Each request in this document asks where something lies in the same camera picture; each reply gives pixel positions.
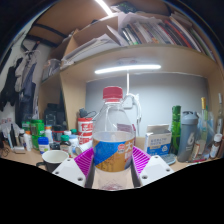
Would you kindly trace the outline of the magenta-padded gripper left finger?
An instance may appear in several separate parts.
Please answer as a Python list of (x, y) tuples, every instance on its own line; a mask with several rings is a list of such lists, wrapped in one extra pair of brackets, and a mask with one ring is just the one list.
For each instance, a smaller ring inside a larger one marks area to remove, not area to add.
[(90, 148), (76, 158), (64, 160), (53, 174), (84, 188), (91, 188), (94, 182), (94, 153)]

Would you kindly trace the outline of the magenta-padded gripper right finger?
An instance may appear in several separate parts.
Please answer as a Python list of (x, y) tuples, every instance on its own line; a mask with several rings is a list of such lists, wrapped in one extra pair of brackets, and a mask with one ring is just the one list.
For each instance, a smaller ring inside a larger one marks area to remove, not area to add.
[(150, 156), (133, 147), (131, 175), (135, 187), (143, 187), (173, 173), (173, 169), (158, 155)]

